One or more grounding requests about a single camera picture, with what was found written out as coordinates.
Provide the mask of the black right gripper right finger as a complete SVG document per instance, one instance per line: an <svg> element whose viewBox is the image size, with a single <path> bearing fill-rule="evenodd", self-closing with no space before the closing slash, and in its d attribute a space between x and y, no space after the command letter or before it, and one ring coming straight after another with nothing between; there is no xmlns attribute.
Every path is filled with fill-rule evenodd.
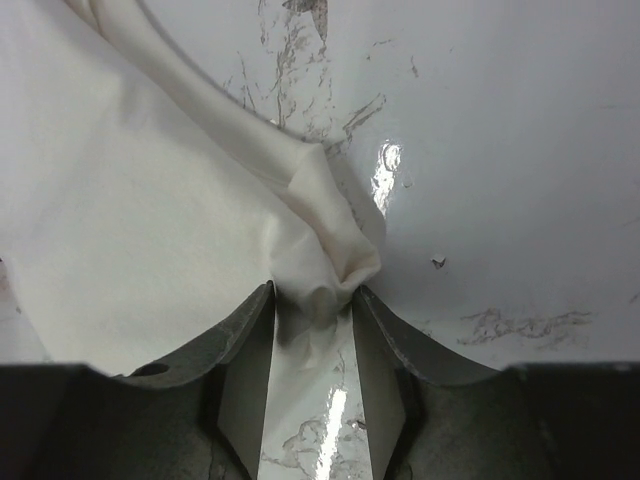
<svg viewBox="0 0 640 480"><path fill-rule="evenodd" d="M353 294L352 318L372 473L391 479L427 423L427 387L464 387L498 371L415 328L367 286Z"/></svg>

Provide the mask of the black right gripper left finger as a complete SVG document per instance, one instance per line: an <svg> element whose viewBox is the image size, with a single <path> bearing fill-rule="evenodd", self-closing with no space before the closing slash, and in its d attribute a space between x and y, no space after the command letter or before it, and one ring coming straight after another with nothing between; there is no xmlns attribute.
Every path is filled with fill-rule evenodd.
<svg viewBox="0 0 640 480"><path fill-rule="evenodd" d="M275 287L266 282L226 319L125 377L164 398L152 418L162 459L174 450L210 479L256 478L274 333Z"/></svg>

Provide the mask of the white t-shirt red print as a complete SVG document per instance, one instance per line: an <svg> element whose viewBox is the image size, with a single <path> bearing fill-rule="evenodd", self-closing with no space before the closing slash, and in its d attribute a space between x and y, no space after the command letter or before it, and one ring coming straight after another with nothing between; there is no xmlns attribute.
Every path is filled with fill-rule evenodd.
<svg viewBox="0 0 640 480"><path fill-rule="evenodd" d="M134 1L2 3L1 257L49 357L110 374L266 281L319 350L380 268L322 146L219 92Z"/></svg>

